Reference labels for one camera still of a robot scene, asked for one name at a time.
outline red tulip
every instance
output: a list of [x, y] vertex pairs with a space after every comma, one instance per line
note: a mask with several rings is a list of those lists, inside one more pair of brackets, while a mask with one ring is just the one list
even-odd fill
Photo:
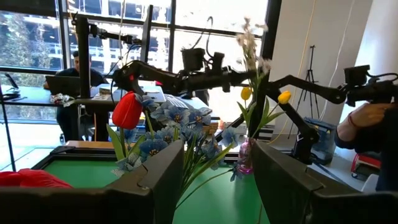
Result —
[[139, 122], [141, 112], [141, 103], [136, 100], [136, 96], [130, 91], [116, 105], [112, 114], [112, 122], [120, 128], [134, 129]]
[[18, 172], [0, 172], [0, 186], [72, 188], [68, 183], [44, 170], [31, 169], [21, 169]]

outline glass vase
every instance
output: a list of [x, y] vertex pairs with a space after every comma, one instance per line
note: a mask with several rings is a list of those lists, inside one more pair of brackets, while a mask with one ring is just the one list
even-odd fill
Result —
[[239, 149], [239, 159], [241, 162], [238, 165], [238, 171], [240, 171], [242, 174], [253, 173], [253, 165], [251, 160], [251, 149], [253, 143], [253, 139], [246, 138]]

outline yellow tulip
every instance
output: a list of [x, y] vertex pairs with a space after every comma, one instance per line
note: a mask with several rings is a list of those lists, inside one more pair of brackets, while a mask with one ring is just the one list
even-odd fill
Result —
[[249, 87], [244, 87], [241, 92], [241, 98], [243, 100], [248, 100], [251, 96], [251, 89]]
[[280, 104], [286, 104], [289, 102], [291, 96], [292, 94], [289, 91], [284, 91], [278, 96], [278, 101]]

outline green table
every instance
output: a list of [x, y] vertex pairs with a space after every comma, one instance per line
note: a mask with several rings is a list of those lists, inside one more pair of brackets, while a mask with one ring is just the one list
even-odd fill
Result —
[[[76, 188], [98, 188], [116, 180], [111, 173], [114, 162], [108, 161], [53, 161], [45, 170]], [[207, 178], [228, 170], [207, 170], [190, 188], [189, 194]], [[217, 177], [197, 190], [177, 209], [174, 224], [256, 224], [261, 199], [252, 175], [230, 182], [231, 174]], [[261, 222], [269, 223], [264, 208]]]

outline white wall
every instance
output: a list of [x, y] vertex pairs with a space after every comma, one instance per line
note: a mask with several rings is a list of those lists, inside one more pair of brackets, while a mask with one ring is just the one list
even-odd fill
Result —
[[[343, 68], [355, 65], [359, 46], [369, 15], [372, 0], [356, 0], [345, 42], [340, 53], [339, 65], [331, 86], [337, 87], [344, 82]], [[274, 58], [270, 80], [277, 80], [288, 74], [297, 77], [304, 49], [305, 37], [310, 22], [313, 0], [283, 0], [280, 12], [277, 37], [275, 42]], [[305, 48], [305, 57], [300, 78], [305, 78], [309, 67], [310, 46], [315, 45], [313, 60], [313, 74], [318, 84], [327, 86], [335, 70], [338, 49], [343, 38], [346, 21], [348, 19], [351, 0], [317, 0], [313, 15], [312, 27]], [[294, 108], [300, 96], [297, 89], [294, 99]], [[318, 106], [322, 112], [325, 100], [318, 97]], [[315, 103], [313, 103], [314, 118], [317, 118]], [[324, 121], [337, 124], [340, 120], [343, 104], [328, 104]], [[310, 103], [307, 98], [300, 103], [298, 112], [302, 116], [310, 116]], [[275, 133], [281, 132], [287, 117], [280, 116], [276, 121]], [[283, 130], [288, 133], [290, 120]]]
[[[397, 0], [373, 0], [356, 61], [356, 65], [370, 65], [370, 74], [398, 73], [397, 10]], [[355, 108], [363, 103], [356, 103]], [[343, 121], [355, 108], [345, 105], [340, 121]], [[354, 151], [340, 149], [339, 147], [336, 147], [335, 152], [350, 161], [353, 160], [355, 155]]]

